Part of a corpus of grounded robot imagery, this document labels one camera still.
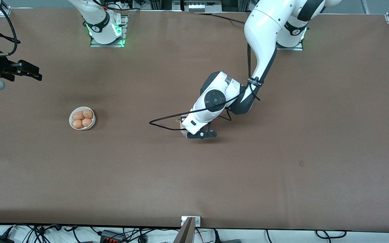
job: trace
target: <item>egg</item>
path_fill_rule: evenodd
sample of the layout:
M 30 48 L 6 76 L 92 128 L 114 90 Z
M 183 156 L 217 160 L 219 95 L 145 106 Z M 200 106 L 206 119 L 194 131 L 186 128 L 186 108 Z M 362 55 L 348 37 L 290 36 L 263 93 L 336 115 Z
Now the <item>egg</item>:
M 87 127 L 91 124 L 92 120 L 90 118 L 85 118 L 82 120 L 82 126 Z
M 91 110 L 85 110 L 83 115 L 85 118 L 93 119 L 93 112 Z
M 74 120 L 73 121 L 73 127 L 76 128 L 76 129 L 81 129 L 83 126 L 82 126 L 82 121 L 81 120 Z
M 84 117 L 83 112 L 76 112 L 75 114 L 73 114 L 74 120 L 83 120 L 84 118 L 85 117 Z

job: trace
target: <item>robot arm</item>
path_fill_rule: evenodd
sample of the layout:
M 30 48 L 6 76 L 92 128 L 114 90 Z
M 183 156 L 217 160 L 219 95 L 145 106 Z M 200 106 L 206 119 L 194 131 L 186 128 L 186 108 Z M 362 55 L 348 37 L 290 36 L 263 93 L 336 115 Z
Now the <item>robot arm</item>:
M 81 13 L 91 37 L 99 44 L 109 44 L 122 35 L 121 14 L 105 10 L 92 0 L 68 0 Z
M 91 37 L 99 44 L 109 44 L 123 33 L 121 28 L 121 14 L 105 10 L 97 4 L 97 0 L 68 0 L 82 14 Z M 0 51 L 0 78 L 14 81 L 14 76 L 28 76 L 36 80 L 42 80 L 39 68 L 24 60 L 17 63 L 8 60 L 7 55 Z M 5 83 L 0 80 L 0 90 L 5 88 Z
M 292 13 L 294 6 L 295 0 L 259 1 L 244 25 L 245 38 L 258 60 L 253 76 L 248 79 L 247 86 L 238 83 L 223 72 L 211 74 L 202 86 L 201 96 L 192 110 L 204 109 L 208 106 L 210 109 L 189 114 L 182 121 L 182 128 L 196 135 L 225 107 L 236 115 L 249 111 L 275 58 L 277 35 Z
M 276 43 L 296 46 L 304 34 L 301 28 L 305 31 L 307 22 L 318 15 L 324 6 L 334 6 L 340 1 L 260 0 L 244 25 L 245 38 L 258 60 L 253 76 L 248 79 L 247 86 L 244 86 L 223 72 L 211 74 L 202 86 L 201 96 L 191 111 L 209 109 L 190 113 L 181 119 L 181 128 L 191 134 L 185 133 L 186 137 L 215 137 L 216 133 L 213 131 L 210 137 L 202 135 L 205 134 L 203 127 L 218 117 L 225 108 L 236 115 L 247 113 L 275 59 Z

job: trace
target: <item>table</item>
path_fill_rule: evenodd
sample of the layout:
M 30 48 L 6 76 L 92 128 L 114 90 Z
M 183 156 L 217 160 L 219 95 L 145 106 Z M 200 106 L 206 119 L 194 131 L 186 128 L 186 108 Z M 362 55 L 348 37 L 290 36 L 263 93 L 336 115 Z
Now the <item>table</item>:
M 389 231 L 383 16 L 318 16 L 304 51 L 278 52 L 262 100 L 214 120 L 214 140 L 148 122 L 188 111 L 212 72 L 245 83 L 240 24 L 140 12 L 124 48 L 90 48 L 75 9 L 14 9 L 11 20 L 22 43 L 10 59 L 39 66 L 43 81 L 0 91 L 0 222 L 179 226 L 200 215 L 202 227 Z M 0 30 L 10 35 L 4 20 Z M 96 112 L 91 130 L 69 126 L 79 106 Z

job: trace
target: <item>bowl of eggs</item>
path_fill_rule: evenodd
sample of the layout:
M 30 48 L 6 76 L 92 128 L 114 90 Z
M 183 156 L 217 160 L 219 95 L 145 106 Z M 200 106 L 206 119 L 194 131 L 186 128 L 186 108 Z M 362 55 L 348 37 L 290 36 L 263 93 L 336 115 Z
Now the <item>bowl of eggs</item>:
M 73 129 L 88 130 L 96 123 L 96 116 L 92 109 L 82 106 L 71 112 L 68 121 Z

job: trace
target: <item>floor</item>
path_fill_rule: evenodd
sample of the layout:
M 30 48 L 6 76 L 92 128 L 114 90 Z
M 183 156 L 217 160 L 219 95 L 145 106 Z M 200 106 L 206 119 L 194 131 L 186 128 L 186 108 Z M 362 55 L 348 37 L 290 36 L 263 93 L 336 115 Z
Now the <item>floor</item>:
M 13 7 L 73 7 L 66 0 L 5 0 L 5 2 Z M 367 8 L 370 14 L 384 14 L 389 11 L 389 0 L 366 0 Z M 334 14 L 364 14 L 360 0 L 343 0 L 339 5 L 328 8 L 325 13 Z M 8 228 L 8 226 L 0 225 L 0 235 Z M 121 229 L 113 229 L 115 232 L 122 232 Z M 264 230 L 247 230 L 247 229 L 230 229 L 219 230 L 221 240 L 233 240 L 241 239 L 242 242 L 250 243 L 265 243 L 268 242 Z M 22 242 L 25 235 L 28 233 L 28 229 L 25 226 L 19 226 L 15 231 L 10 234 L 10 238 L 15 240 L 16 243 Z M 271 241 L 274 243 L 290 243 L 290 242 L 307 242 L 307 243 L 322 243 L 327 240 L 322 240 L 316 237 L 313 231 L 269 231 Z M 72 232 L 49 232 L 47 233 L 51 243 L 74 243 L 76 242 Z M 99 241 L 97 236 L 91 229 L 87 227 L 81 227 L 77 229 L 77 236 L 80 241 L 93 240 Z M 176 236 L 176 231 L 154 231 L 148 234 L 151 243 L 172 242 Z M 202 233 L 204 242 L 214 240 L 214 234 L 211 230 Z M 201 243 L 200 238 L 196 236 L 194 238 L 196 243 Z M 373 242 L 383 243 L 389 242 L 389 233 L 368 233 L 368 232 L 349 232 L 346 237 L 342 239 L 334 239 L 333 242 L 346 243 L 346 242 Z
M 10 225 L 0 225 L 0 235 L 2 235 Z M 115 232 L 115 234 L 123 232 L 122 228 L 104 228 L 94 227 L 96 231 L 109 230 Z M 125 228 L 124 232 L 129 232 L 132 229 Z M 212 229 L 199 229 L 202 235 L 202 240 L 198 234 L 195 235 L 193 243 L 208 243 L 215 241 L 215 235 Z M 30 229 L 26 226 L 17 226 L 14 230 L 11 230 L 9 238 L 14 240 L 15 243 L 23 242 L 23 239 L 28 234 Z M 328 240 L 320 239 L 315 235 L 314 231 L 275 231 L 269 230 L 271 241 L 268 240 L 266 231 L 263 229 L 247 230 L 247 229 L 217 229 L 220 240 L 241 240 L 242 243 L 328 243 Z M 327 231 L 328 234 L 333 236 L 339 236 L 342 232 Z M 148 243 L 171 243 L 177 235 L 177 231 L 159 231 L 155 230 L 147 234 Z M 76 239 L 73 236 L 73 232 L 66 232 L 64 229 L 56 231 L 51 229 L 46 231 L 45 236 L 49 239 L 50 243 L 76 243 Z M 91 230 L 89 227 L 79 227 L 76 229 L 76 236 L 80 242 L 99 242 L 100 237 Z M 35 236 L 31 237 L 31 243 L 35 242 Z M 332 243 L 389 243 L 389 233 L 374 233 L 374 232 L 347 232 L 347 235 L 341 239 L 332 239 Z

